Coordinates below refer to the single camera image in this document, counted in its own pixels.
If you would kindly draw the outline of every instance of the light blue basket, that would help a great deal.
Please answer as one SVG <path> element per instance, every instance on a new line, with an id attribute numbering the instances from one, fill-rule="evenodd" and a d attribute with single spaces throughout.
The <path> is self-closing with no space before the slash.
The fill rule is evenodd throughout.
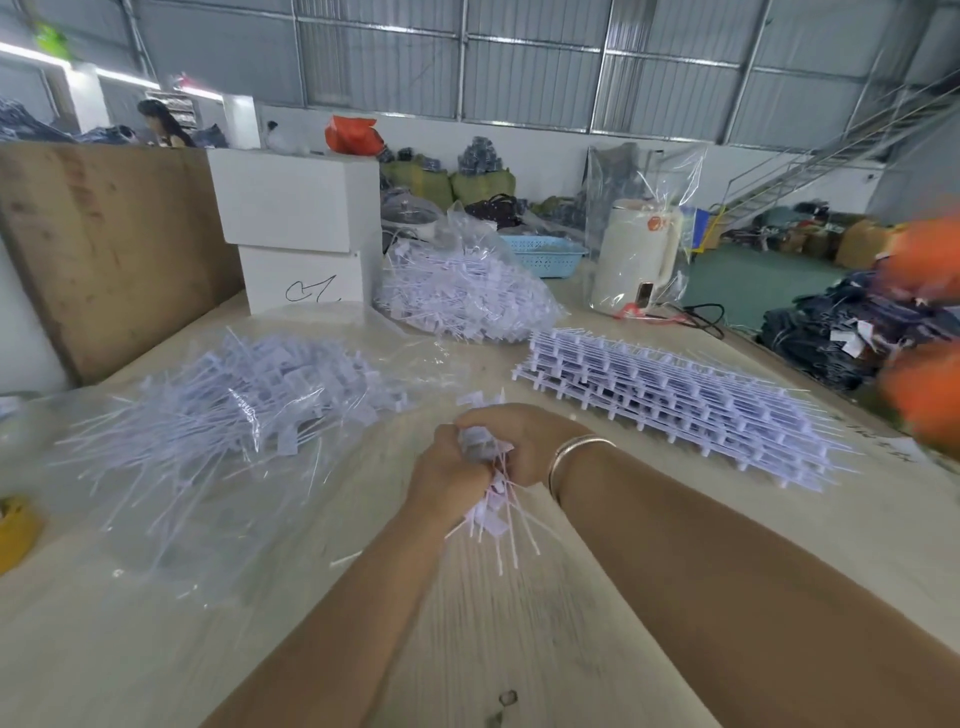
<path id="1" fill-rule="evenodd" d="M 504 235 L 523 267 L 542 279 L 566 279 L 577 269 L 587 249 L 552 235 Z"/>

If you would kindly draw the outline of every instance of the tube light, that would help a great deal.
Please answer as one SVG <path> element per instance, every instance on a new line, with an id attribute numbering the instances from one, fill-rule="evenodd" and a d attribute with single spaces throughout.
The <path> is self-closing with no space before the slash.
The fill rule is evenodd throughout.
<path id="1" fill-rule="evenodd" d="M 102 79 L 119 81 L 121 84 L 142 85 L 144 88 L 150 88 L 154 91 L 160 90 L 160 84 L 149 79 L 141 79 L 139 76 L 131 76 L 129 73 L 119 73 L 118 71 L 107 71 L 105 68 L 97 68 L 97 75 Z"/>
<path id="2" fill-rule="evenodd" d="M 48 56 L 47 54 L 40 53 L 32 48 L 21 48 L 18 45 L 10 45 L 9 43 L 0 43 L 0 53 L 6 53 L 10 56 L 18 56 L 21 59 L 27 59 L 27 61 L 39 61 L 40 63 L 58 65 L 60 68 L 70 67 L 70 61 L 59 59 L 56 56 Z"/>
<path id="3" fill-rule="evenodd" d="M 214 91 L 207 91 L 204 88 L 196 88 L 190 85 L 182 85 L 180 87 L 181 93 L 188 93 L 191 96 L 199 96 L 202 99 L 209 99 L 210 101 L 219 101 L 221 104 L 224 102 L 224 96 L 221 93 L 216 93 Z"/>

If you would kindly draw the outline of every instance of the hand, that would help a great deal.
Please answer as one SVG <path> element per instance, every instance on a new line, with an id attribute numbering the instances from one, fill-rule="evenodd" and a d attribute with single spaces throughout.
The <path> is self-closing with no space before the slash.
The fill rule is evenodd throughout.
<path id="1" fill-rule="evenodd" d="M 517 485 L 546 483 L 553 456 L 567 440 L 590 429 L 533 404 L 496 404 L 470 409 L 453 421 L 461 429 L 483 426 L 497 440 L 514 446 L 507 453 L 507 476 Z"/>
<path id="2" fill-rule="evenodd" d="M 440 425 L 417 458 L 404 508 L 449 529 L 480 502 L 492 478 L 492 466 L 464 458 L 457 428 Z"/>

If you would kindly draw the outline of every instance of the black hair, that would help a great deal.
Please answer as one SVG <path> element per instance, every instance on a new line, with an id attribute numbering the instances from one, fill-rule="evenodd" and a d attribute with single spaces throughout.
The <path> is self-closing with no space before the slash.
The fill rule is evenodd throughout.
<path id="1" fill-rule="evenodd" d="M 188 147 L 197 146 L 163 102 L 157 99 L 144 99 L 136 105 L 136 110 L 148 118 L 157 119 L 167 137 L 175 136 Z"/>

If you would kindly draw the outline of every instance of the metal staircase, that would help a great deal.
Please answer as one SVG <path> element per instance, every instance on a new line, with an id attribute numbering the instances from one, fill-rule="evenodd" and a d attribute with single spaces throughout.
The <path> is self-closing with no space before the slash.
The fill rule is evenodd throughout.
<path id="1" fill-rule="evenodd" d="M 877 113 L 833 139 L 819 150 L 783 153 L 737 175 L 727 185 L 716 225 L 721 230 L 750 219 L 784 195 L 823 177 L 827 172 L 877 156 L 909 135 L 943 119 L 960 108 L 960 70 L 920 90 L 895 88 L 872 102 Z M 780 164 L 769 168 L 771 163 Z M 767 172 L 760 172 L 768 166 Z M 750 181 L 735 187 L 739 180 Z"/>

